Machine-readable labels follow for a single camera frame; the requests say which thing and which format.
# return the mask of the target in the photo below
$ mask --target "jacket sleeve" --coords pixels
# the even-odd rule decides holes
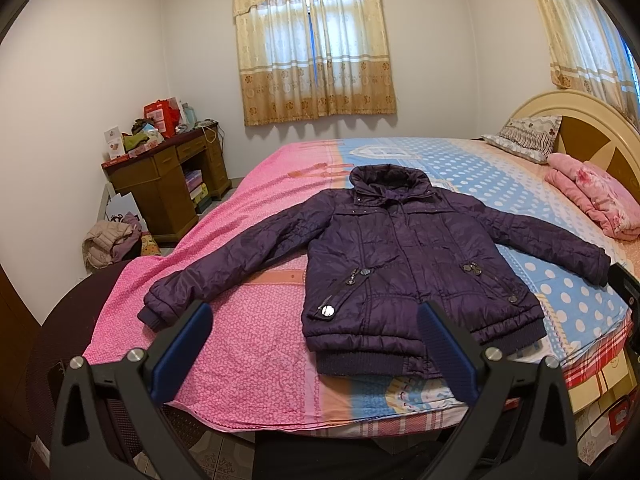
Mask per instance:
[[[211,301],[305,247],[327,228],[333,212],[334,200],[326,190],[264,219],[217,251],[155,282],[138,319],[155,332],[173,325],[194,300]]]
[[[564,267],[596,286],[607,285],[611,259],[603,248],[585,242],[569,231],[531,216],[503,213],[478,199],[461,195],[450,200],[474,216],[496,244],[531,254]]]

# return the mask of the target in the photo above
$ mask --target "jacket pocket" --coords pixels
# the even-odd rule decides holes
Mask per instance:
[[[345,276],[343,280],[339,280],[332,286],[324,300],[307,316],[320,321],[331,321],[344,302],[369,279],[373,272],[373,269],[353,269],[349,276]]]
[[[485,289],[488,288],[491,292],[498,294],[500,298],[503,298],[513,305],[519,304],[526,296],[526,291],[524,293],[518,293],[513,285],[510,285],[506,280],[498,276],[497,273],[475,262],[464,264],[462,269],[474,276]]]

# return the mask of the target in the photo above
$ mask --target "bed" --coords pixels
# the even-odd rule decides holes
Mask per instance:
[[[562,114],[558,150],[592,160],[640,196],[640,140],[611,107],[574,91],[543,94],[514,117]],[[355,166],[393,163],[424,170],[436,186],[472,194],[503,211],[529,214],[604,247],[632,272],[640,242],[604,236],[546,184],[546,169],[484,142],[455,139],[348,139],[292,144],[267,158],[228,202],[200,222],[168,257],[129,264],[113,288],[84,355],[98,364],[146,348],[153,334],[136,319],[155,280],[219,248],[271,214],[329,187],[346,187]],[[500,247],[539,297],[547,337],[514,358],[560,359],[569,387],[596,374],[621,350],[630,312],[609,287],[597,289],[559,267]],[[442,380],[318,376],[300,313],[306,256],[297,254],[212,302],[214,329],[173,405],[225,432],[303,431],[340,437],[395,436],[453,426],[466,406]]]

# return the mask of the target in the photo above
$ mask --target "beige puffer jacket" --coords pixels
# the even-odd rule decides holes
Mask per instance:
[[[123,238],[133,232],[130,224],[100,220],[84,237],[82,257],[84,264],[95,269],[111,265],[111,250]]]

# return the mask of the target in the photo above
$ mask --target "green cloth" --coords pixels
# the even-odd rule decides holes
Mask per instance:
[[[143,142],[147,142],[149,136],[145,132],[140,132],[132,136],[124,136],[124,149],[127,153],[131,150],[135,150]]]

